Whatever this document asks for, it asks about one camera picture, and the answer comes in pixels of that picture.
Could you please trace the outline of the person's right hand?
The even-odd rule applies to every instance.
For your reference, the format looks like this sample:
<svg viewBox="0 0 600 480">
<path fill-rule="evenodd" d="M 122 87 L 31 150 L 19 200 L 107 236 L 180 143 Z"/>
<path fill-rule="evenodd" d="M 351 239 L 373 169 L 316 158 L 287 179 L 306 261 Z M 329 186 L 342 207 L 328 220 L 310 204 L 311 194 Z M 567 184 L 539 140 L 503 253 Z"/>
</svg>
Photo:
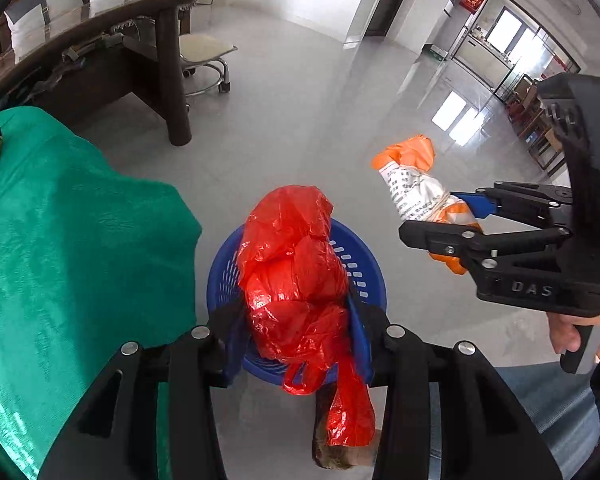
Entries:
<svg viewBox="0 0 600 480">
<path fill-rule="evenodd" d="M 550 342 L 556 353 L 566 351 L 576 352 L 580 349 L 581 336 L 579 326 L 600 326 L 600 315 L 596 318 L 578 318 L 577 316 L 547 313 L 548 328 L 550 329 Z M 600 361 L 600 346 L 596 351 Z"/>
</svg>

